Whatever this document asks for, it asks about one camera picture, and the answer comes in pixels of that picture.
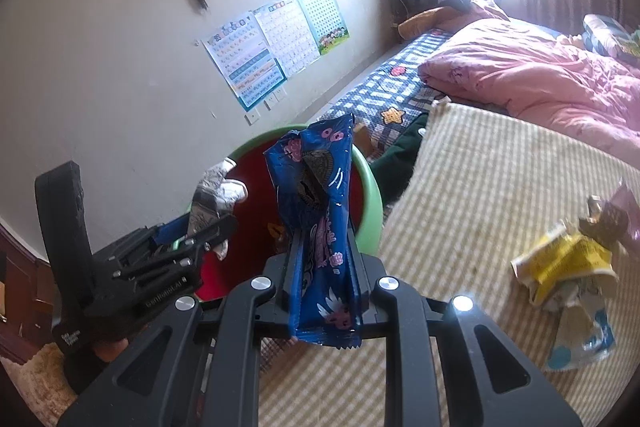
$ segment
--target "crumpled yellow packaging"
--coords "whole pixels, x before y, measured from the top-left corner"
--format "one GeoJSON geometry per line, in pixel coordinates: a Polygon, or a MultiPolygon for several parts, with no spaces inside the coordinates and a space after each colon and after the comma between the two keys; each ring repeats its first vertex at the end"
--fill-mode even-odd
{"type": "Polygon", "coordinates": [[[582,235],[570,223],[560,221],[528,253],[511,261],[516,279],[529,288],[533,305],[540,306],[559,282],[593,277],[603,297],[614,297],[618,276],[611,266],[611,252],[582,235]]]}

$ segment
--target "blue and white checkered sheet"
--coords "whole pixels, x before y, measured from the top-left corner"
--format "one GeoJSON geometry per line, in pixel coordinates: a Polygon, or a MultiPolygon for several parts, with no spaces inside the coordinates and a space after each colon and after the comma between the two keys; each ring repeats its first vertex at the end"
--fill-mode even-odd
{"type": "Polygon", "coordinates": [[[437,29],[421,35],[344,94],[321,119],[353,113],[356,122],[369,128],[376,149],[372,157],[380,156],[418,115],[428,113],[433,99],[441,95],[420,80],[417,70],[452,35],[437,29]],[[403,112],[402,124],[385,124],[382,113],[390,108],[403,112]]]}

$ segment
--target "beige gingham fabric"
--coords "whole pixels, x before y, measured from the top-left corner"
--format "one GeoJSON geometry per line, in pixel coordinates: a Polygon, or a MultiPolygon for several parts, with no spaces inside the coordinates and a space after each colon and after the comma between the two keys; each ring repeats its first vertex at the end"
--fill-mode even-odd
{"type": "MultiPolygon", "coordinates": [[[[431,110],[415,173],[383,231],[389,274],[441,300],[472,296],[540,367],[556,318],[533,308],[510,260],[561,217],[586,213],[586,197],[609,197],[618,179],[640,195],[640,172],[553,131],[457,104],[431,110]]],[[[618,296],[607,303],[611,356],[548,379],[594,427],[640,362],[640,260],[614,257],[618,296]]],[[[444,425],[442,375],[436,361],[444,425]]],[[[260,425],[383,425],[385,343],[342,350],[298,343],[260,381],[260,425]]]]}

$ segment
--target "yellow star pattern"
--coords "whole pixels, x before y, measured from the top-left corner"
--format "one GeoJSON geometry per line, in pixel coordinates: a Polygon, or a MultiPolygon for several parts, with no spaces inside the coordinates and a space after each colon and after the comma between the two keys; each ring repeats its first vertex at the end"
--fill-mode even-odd
{"type": "Polygon", "coordinates": [[[386,112],[380,112],[380,115],[382,115],[382,118],[385,120],[385,126],[388,126],[392,122],[402,125],[402,115],[404,115],[404,112],[396,108],[389,108],[386,112]]]}

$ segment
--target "floor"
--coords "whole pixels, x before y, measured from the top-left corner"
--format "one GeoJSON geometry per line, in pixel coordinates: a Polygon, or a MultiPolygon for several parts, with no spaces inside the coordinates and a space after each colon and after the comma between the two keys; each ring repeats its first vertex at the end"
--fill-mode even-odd
{"type": "Polygon", "coordinates": [[[320,118],[322,117],[322,115],[325,114],[325,112],[332,106],[334,105],[335,102],[337,102],[337,100],[339,100],[346,92],[352,90],[355,86],[357,86],[358,84],[360,84],[364,79],[367,78],[367,76],[373,72],[378,66],[380,66],[384,61],[387,61],[389,59],[391,59],[391,57],[393,57],[394,55],[396,55],[399,51],[401,51],[402,48],[404,48],[406,45],[405,44],[398,44],[396,46],[394,46],[392,49],[386,51],[383,55],[381,55],[380,57],[378,57],[375,61],[373,61],[369,66],[367,66],[356,78],[354,78],[353,81],[351,81],[349,84],[347,84],[343,89],[341,89],[341,91],[335,96],[332,97],[329,102],[327,102],[320,110],[318,110],[318,112],[313,115],[311,118],[309,118],[307,120],[307,123],[310,124],[311,122],[316,122],[318,120],[320,120],[320,118]]]}

